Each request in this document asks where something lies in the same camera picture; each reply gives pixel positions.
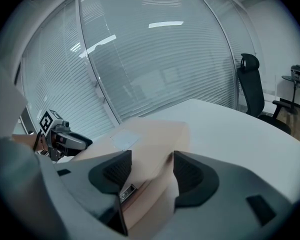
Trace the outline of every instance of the chair armrest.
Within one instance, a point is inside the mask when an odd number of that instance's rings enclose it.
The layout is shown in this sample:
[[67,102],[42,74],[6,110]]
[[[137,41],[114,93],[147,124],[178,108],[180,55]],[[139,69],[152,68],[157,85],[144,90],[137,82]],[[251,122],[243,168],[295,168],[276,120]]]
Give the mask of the chair armrest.
[[287,109],[291,109],[291,105],[282,101],[278,101],[278,100],[274,100],[272,101],[272,104],[277,105],[278,107],[282,108],[287,108]]

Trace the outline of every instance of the window blind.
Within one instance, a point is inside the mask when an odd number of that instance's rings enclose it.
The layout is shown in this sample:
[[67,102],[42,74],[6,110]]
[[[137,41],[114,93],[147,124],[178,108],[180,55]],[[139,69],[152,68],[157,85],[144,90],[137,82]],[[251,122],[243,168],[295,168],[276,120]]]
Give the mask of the window blind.
[[232,0],[205,0],[218,17],[230,43],[235,66],[240,67],[241,54],[255,55],[248,29]]
[[114,126],[99,101],[81,54],[75,1],[58,8],[37,30],[22,58],[22,83],[37,130],[52,109],[71,130],[90,139]]
[[234,65],[202,0],[80,0],[87,53],[121,120],[195,98],[235,107]]

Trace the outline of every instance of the robotic arm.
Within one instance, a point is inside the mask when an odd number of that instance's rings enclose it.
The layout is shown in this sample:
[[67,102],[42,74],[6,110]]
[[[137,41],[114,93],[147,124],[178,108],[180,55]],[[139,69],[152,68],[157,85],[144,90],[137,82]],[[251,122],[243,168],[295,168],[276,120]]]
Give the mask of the robotic arm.
[[48,109],[39,124],[46,138],[49,156],[52,161],[57,162],[64,156],[76,156],[93,143],[91,139],[72,132],[69,122],[63,120],[54,110]]

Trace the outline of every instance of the black mesh chair back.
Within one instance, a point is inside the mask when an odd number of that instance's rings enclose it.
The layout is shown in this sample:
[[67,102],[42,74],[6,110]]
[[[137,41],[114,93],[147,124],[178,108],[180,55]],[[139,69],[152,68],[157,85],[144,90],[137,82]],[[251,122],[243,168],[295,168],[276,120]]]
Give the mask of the black mesh chair back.
[[252,54],[242,53],[237,75],[246,99],[247,114],[258,117],[265,107],[265,98],[259,74],[259,61]]

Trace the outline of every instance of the black office chair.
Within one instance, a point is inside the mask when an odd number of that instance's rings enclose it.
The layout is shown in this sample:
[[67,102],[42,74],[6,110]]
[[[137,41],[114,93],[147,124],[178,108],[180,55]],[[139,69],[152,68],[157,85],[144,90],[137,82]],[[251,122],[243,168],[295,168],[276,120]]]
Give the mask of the black office chair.
[[262,90],[261,79],[259,74],[259,61],[258,59],[247,53],[242,53],[242,60],[240,68],[237,70],[244,97],[248,106],[247,114],[258,118],[268,124],[279,128],[287,134],[291,133],[291,129],[284,122],[277,120],[277,116],[282,107],[290,109],[291,105],[274,100],[272,103],[276,105],[273,116],[260,115],[265,107],[265,98]]

